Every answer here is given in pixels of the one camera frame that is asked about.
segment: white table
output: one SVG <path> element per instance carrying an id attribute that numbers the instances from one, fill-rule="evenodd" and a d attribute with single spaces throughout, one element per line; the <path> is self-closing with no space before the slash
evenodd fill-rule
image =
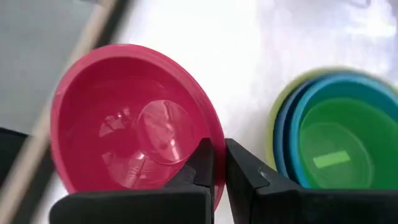
<path id="1" fill-rule="evenodd" d="M 398 81 L 396 0 L 146 0 L 129 12 L 116 42 L 150 47 L 188 70 L 225 136 L 262 160 L 272 102 L 300 73 L 345 65 Z M 66 194 L 55 176 L 34 221 L 48 223 Z M 215 223 L 233 223 L 226 191 Z"/>

